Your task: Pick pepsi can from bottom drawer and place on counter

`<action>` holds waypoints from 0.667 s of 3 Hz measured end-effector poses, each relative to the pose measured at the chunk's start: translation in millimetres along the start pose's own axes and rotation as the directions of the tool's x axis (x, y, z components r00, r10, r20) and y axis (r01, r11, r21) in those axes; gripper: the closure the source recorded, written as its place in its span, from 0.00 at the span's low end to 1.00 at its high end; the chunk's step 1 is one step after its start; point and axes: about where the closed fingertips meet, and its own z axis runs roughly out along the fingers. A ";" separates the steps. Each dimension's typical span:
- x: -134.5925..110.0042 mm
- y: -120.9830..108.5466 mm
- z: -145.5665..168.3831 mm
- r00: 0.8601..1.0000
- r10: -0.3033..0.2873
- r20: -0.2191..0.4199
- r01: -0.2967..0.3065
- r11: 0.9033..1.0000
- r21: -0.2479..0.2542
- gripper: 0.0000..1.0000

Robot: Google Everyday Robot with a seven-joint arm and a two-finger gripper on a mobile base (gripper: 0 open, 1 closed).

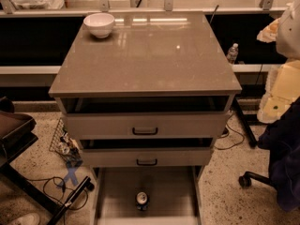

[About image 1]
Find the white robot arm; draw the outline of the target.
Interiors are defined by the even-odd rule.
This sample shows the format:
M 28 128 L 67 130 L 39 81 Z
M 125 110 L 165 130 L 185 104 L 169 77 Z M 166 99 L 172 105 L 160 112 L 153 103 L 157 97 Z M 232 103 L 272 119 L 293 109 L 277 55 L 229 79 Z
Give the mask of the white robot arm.
M 300 97 L 300 0 L 291 2 L 279 18 L 260 31 L 257 39 L 275 42 L 277 53 L 286 58 L 268 71 L 257 113 L 260 122 L 270 124 Z

